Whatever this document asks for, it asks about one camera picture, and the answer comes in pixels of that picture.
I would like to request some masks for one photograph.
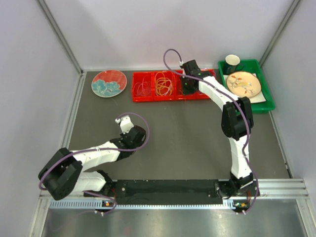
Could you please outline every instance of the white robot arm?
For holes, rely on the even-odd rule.
[[[102,150],[102,148],[135,149],[140,147],[146,139],[145,130],[139,126],[134,126],[129,116],[124,116],[115,122],[120,125],[122,130],[120,138],[112,139],[100,146],[88,149],[95,150],[94,152],[85,153],[83,151],[80,154],[73,155],[48,174],[43,184],[55,200],[63,199],[69,194],[80,194],[82,191],[109,192],[112,180],[104,171],[98,170],[90,173],[84,171],[103,163],[127,158],[134,153]],[[61,148],[39,173],[39,179],[58,160],[76,152]]]
[[[238,192],[238,190],[253,183],[252,171],[242,152],[242,147],[246,143],[247,139],[245,123],[242,120],[241,115],[237,114],[234,103],[227,96],[218,92],[217,89],[225,92],[240,105],[247,118],[249,130],[253,127],[250,100],[247,97],[239,98],[230,93],[230,91],[222,86],[209,72],[201,71],[195,60],[184,63],[181,65],[181,68],[183,68],[183,74],[201,79],[197,81],[182,77],[181,81],[183,92],[185,94],[192,94],[199,90],[200,92],[206,94],[222,110],[222,130],[229,139],[232,152],[230,183],[235,192]],[[203,81],[209,82],[214,87],[204,83]],[[248,145],[245,147],[244,152],[246,154],[246,158],[249,160]]]
[[[222,86],[215,79],[215,77],[207,76],[203,78],[203,80],[208,81],[219,90],[226,92],[232,98],[234,98],[235,100],[238,100],[238,96],[226,90],[226,88]],[[226,96],[222,95],[221,93],[216,91],[213,87],[209,86],[208,84],[203,83],[202,81],[198,82],[198,89],[200,92],[206,94],[212,101],[214,101],[221,110],[223,110],[223,107],[226,103],[231,102],[231,100],[229,100]],[[241,150],[243,145],[246,142],[246,135],[240,137],[239,140],[229,137],[229,142],[231,145],[232,159],[233,159],[232,174],[236,176],[236,178],[238,179],[248,176],[251,173],[251,170],[246,160],[244,159],[244,155]],[[245,149],[245,153],[247,155],[247,159],[249,160],[248,145]]]

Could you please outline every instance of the white wall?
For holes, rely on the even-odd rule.
[[[0,236],[26,236],[78,75],[35,0],[0,4]]]
[[[292,0],[46,2],[84,69],[159,69],[171,47],[201,67],[230,53],[259,60]]]
[[[316,208],[315,12],[316,1],[301,2],[263,69],[291,170],[304,178]]]

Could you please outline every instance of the enclosure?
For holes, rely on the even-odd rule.
[[[1,236],[316,236],[315,10],[312,0],[3,3]],[[259,62],[262,75],[256,76],[265,80],[271,104],[252,106],[249,160],[260,190],[253,209],[232,215],[223,210],[226,201],[203,206],[179,200],[118,205],[101,217],[80,207],[98,201],[83,194],[58,206],[39,190],[38,173],[61,147],[82,150],[117,137],[115,119],[125,112],[143,116],[151,135],[133,156],[97,167],[113,180],[230,178],[230,143],[214,102],[202,93],[186,97],[176,77],[163,100],[154,89],[142,97],[134,87],[137,73],[153,79],[156,72],[169,73],[163,63],[169,48],[183,62],[195,59],[219,82],[225,82],[227,55]],[[167,62],[181,70],[175,53]],[[105,70],[126,76],[126,88],[115,97],[91,89]]]

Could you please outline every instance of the cable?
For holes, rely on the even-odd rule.
[[[161,73],[163,77],[157,79],[157,75]],[[171,95],[172,94],[172,80],[166,78],[163,72],[158,72],[155,75],[155,91],[156,95],[163,96],[163,95]]]
[[[168,49],[168,50],[163,54],[163,63],[164,63],[164,65],[165,65],[170,71],[172,71],[173,73],[175,73],[175,74],[177,74],[177,75],[179,75],[179,76],[191,78],[191,79],[198,80],[198,81],[202,81],[202,82],[208,84],[209,86],[211,86],[212,88],[214,88],[216,91],[218,91],[218,92],[221,93],[222,95],[224,95],[224,96],[226,96],[227,98],[229,98],[229,99],[234,103],[234,105],[236,106],[236,108],[238,109],[238,111],[240,112],[240,115],[241,115],[241,117],[242,117],[242,119],[243,119],[243,121],[244,121],[244,123],[245,123],[246,132],[247,132],[246,142],[245,142],[245,144],[244,144],[243,147],[242,147],[242,154],[244,155],[244,158],[245,158],[245,160],[246,160],[246,162],[247,162],[247,165],[249,166],[251,172],[253,173],[253,175],[254,175],[254,177],[255,177],[255,179],[256,179],[256,186],[257,186],[256,194],[255,194],[255,196],[254,196],[254,198],[253,198],[253,201],[252,201],[251,205],[249,206],[249,208],[244,212],[244,214],[247,214],[247,213],[252,209],[253,204],[255,203],[255,201],[256,201],[256,199],[257,199],[257,196],[258,196],[258,194],[259,194],[259,182],[258,182],[257,174],[254,172],[253,168],[251,167],[250,162],[249,162],[249,160],[247,159],[247,155],[246,155],[246,153],[245,153],[245,149],[246,149],[246,147],[247,147],[247,145],[248,145],[248,143],[249,143],[249,138],[250,138],[250,129],[249,129],[249,125],[248,125],[246,116],[245,116],[245,114],[243,113],[243,111],[242,111],[241,107],[239,106],[239,104],[238,104],[230,95],[228,95],[228,94],[226,94],[225,92],[223,92],[223,91],[217,89],[215,86],[213,86],[213,85],[212,85],[211,83],[209,83],[208,81],[205,81],[205,80],[203,80],[203,79],[196,78],[196,77],[193,77],[193,76],[181,74],[181,73],[176,72],[175,70],[172,70],[172,69],[167,65],[166,59],[165,59],[165,58],[166,58],[166,54],[167,54],[169,51],[174,51],[175,53],[177,53],[178,56],[179,56],[179,59],[180,59],[180,62],[181,62],[181,63],[182,63],[182,58],[181,58],[180,53],[179,53],[177,50],[173,49],[173,48]]]
[[[250,190],[247,190],[247,201],[248,201],[248,203],[250,203],[250,201],[251,201],[251,193],[250,193]]]

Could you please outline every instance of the black cup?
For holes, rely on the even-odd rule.
[[[243,63],[240,63],[240,59],[238,56],[230,54],[227,55],[225,58],[225,64],[223,67],[223,73],[224,75],[230,75],[237,71],[242,71],[245,65]]]

